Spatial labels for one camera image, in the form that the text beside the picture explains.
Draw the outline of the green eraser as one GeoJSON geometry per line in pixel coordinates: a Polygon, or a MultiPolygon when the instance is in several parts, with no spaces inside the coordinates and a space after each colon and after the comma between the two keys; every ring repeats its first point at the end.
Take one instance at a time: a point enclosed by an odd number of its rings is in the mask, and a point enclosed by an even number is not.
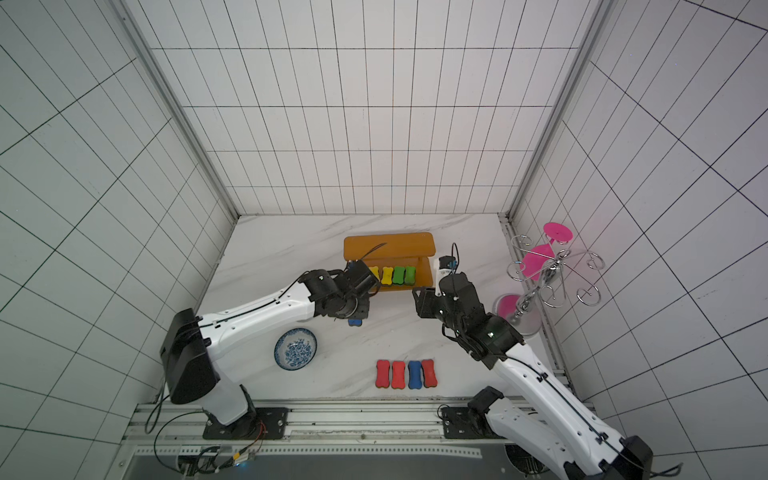
{"type": "Polygon", "coordinates": [[[404,269],[404,284],[414,285],[416,283],[416,267],[406,266],[404,269]]]}
{"type": "Polygon", "coordinates": [[[405,282],[405,267],[395,266],[392,274],[392,283],[394,285],[403,285],[405,282]]]}

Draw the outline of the orange wooden two-tier shelf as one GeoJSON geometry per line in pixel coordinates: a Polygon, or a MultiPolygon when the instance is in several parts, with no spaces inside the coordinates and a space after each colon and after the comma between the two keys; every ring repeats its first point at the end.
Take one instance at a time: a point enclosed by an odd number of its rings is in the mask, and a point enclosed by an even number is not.
{"type": "Polygon", "coordinates": [[[416,287],[433,287],[431,259],[436,254],[433,235],[428,232],[412,232],[381,235],[349,236],[344,239],[345,260],[363,260],[368,267],[415,266],[414,285],[381,286],[381,292],[405,291],[416,287]]]}

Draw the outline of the red eraser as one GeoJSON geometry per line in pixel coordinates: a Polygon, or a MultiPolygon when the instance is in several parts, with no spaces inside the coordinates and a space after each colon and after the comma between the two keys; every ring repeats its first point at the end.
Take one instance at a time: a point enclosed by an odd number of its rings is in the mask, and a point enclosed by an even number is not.
{"type": "Polygon", "coordinates": [[[425,388],[435,388],[438,386],[438,380],[435,370],[435,362],[432,359],[421,361],[423,374],[423,385],[425,388]]]}
{"type": "Polygon", "coordinates": [[[391,387],[398,390],[406,388],[406,364],[404,361],[392,362],[391,387]]]}
{"type": "Polygon", "coordinates": [[[390,369],[391,364],[388,360],[378,360],[376,362],[376,388],[386,389],[390,386],[390,369]]]}

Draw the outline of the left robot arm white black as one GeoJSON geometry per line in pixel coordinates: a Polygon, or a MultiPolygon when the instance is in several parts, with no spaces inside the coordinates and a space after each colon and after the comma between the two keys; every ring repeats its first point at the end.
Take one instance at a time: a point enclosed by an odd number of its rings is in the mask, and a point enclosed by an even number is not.
{"type": "Polygon", "coordinates": [[[160,347],[168,401],[198,405],[230,427],[254,417],[242,381],[262,337],[315,317],[362,320],[380,281],[362,260],[301,273],[290,285],[249,303],[198,315],[176,313],[160,347]]]}

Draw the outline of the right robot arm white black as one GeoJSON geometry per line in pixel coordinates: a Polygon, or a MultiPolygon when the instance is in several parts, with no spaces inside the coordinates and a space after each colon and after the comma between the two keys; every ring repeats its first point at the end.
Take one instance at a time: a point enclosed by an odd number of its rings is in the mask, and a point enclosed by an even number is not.
{"type": "Polygon", "coordinates": [[[469,402],[475,423],[520,446],[560,479],[648,479],[653,452],[599,419],[541,363],[523,336],[486,311],[463,273],[445,272],[437,287],[413,289],[416,313],[438,319],[451,340],[522,395],[531,418],[499,390],[469,402]]]}

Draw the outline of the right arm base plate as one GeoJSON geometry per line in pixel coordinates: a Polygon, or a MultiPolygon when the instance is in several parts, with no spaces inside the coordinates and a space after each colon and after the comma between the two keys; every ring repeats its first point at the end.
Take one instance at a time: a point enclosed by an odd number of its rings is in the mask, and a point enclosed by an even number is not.
{"type": "Polygon", "coordinates": [[[437,409],[443,426],[443,436],[450,440],[498,439],[485,416],[469,407],[441,405],[437,409]]]}

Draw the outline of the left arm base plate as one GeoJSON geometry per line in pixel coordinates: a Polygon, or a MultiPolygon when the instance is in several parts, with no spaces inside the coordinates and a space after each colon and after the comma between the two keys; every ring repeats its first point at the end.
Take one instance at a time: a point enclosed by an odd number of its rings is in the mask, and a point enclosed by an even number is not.
{"type": "Polygon", "coordinates": [[[245,441],[280,440],[284,438],[289,410],[283,407],[255,408],[230,425],[223,425],[212,414],[202,437],[205,440],[245,441]]]}

